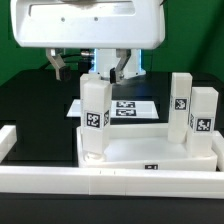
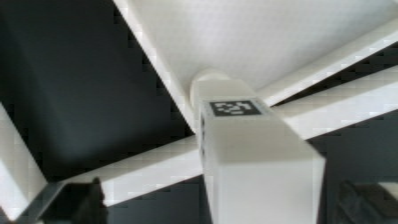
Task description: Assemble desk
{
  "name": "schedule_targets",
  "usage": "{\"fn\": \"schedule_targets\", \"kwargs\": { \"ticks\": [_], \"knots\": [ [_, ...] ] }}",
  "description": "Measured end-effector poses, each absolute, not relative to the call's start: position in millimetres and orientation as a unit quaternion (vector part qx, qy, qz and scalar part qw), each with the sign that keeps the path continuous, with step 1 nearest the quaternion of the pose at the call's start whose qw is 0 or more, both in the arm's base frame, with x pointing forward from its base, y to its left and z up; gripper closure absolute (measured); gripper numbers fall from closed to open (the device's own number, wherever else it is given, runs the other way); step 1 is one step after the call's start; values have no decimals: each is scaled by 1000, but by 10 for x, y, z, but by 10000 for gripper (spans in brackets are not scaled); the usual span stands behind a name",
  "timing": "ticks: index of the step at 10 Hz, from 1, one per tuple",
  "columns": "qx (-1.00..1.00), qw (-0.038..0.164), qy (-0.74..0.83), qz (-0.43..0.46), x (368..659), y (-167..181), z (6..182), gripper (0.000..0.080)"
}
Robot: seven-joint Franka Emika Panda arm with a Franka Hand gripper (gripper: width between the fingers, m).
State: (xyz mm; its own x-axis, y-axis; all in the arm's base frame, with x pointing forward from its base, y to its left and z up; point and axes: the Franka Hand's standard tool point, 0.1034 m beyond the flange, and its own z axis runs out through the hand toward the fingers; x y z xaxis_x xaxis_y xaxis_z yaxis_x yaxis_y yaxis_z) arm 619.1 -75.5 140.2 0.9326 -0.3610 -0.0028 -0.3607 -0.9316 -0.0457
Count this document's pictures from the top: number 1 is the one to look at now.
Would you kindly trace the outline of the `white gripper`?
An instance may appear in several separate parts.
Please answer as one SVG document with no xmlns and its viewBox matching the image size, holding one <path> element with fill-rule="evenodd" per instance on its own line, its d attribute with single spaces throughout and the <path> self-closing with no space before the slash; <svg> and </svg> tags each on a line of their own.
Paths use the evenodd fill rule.
<svg viewBox="0 0 224 224">
<path fill-rule="evenodd" d="M 119 83 L 130 49 L 155 49 L 165 39 L 161 0 L 11 0 L 12 29 L 22 47 L 47 48 L 56 79 L 71 69 L 58 48 L 117 49 L 110 83 Z"/>
</svg>

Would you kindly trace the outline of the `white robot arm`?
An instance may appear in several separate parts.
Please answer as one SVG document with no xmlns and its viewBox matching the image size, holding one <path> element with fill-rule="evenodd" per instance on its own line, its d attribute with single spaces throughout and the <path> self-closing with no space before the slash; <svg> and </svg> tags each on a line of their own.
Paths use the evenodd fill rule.
<svg viewBox="0 0 224 224">
<path fill-rule="evenodd" d="M 118 83 L 143 75 L 141 51 L 165 39 L 163 0 L 10 0 L 10 11 L 17 43 L 44 48 L 59 80 L 64 49 L 90 49 L 91 72 Z"/>
</svg>

